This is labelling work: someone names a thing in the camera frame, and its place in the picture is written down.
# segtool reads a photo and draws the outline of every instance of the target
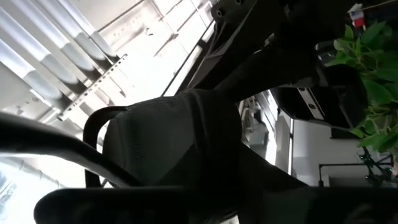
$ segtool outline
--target white wall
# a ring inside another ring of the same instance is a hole
[[[330,139],[330,128],[318,124],[295,121],[293,169],[297,178],[309,185],[318,185],[318,165],[327,163],[360,163],[355,140]],[[323,175],[330,177],[364,177],[365,166],[357,167],[324,167]]]

